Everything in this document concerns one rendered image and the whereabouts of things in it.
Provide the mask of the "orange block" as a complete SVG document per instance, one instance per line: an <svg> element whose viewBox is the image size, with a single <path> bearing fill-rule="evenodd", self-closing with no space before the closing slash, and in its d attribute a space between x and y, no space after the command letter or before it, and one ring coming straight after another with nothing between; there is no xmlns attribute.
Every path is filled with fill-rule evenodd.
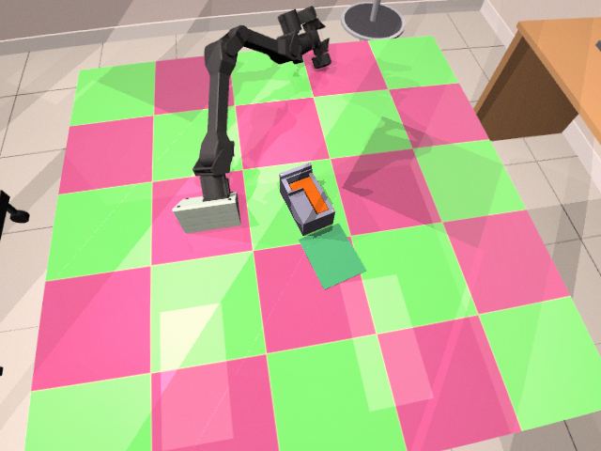
<svg viewBox="0 0 601 451"><path fill-rule="evenodd" d="M318 192L316 186L314 185L310 177L293 182L289 184L289 186L292 191L298 190L299 188L303 187L303 191L305 192L316 214L328 210L327 205L325 204L323 198L321 197L320 193Z"/></svg>

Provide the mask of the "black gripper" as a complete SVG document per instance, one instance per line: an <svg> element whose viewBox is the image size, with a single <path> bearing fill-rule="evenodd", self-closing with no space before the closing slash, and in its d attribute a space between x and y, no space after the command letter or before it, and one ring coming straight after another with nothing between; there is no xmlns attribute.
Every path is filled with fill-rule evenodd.
<svg viewBox="0 0 601 451"><path fill-rule="evenodd" d="M297 15L304 30L304 33L301 35L306 36L310 41L309 52L313 51L316 55L312 57L315 69L329 66L332 62L331 56L328 54L330 38L324 39L322 42L320 40L317 30L325 28L326 25L316 17L315 7L310 6L303 9L297 12Z"/></svg>

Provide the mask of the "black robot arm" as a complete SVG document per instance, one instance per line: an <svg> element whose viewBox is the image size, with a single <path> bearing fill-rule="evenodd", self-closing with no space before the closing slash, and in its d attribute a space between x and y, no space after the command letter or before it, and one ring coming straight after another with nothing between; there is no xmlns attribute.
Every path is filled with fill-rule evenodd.
<svg viewBox="0 0 601 451"><path fill-rule="evenodd" d="M209 74L208 132L193 167L194 174L200 176L202 202L225 199L231 194L225 174L230 172L230 164L235 156L235 142L229 141L226 133L229 78L236 66L238 52L246 47L267 54L277 64L292 61L296 65L303 62L302 55L310 50L309 39L298 34L302 29L295 9L277 16L277 19L283 35L276 39L239 25L205 48L205 63Z"/></svg>

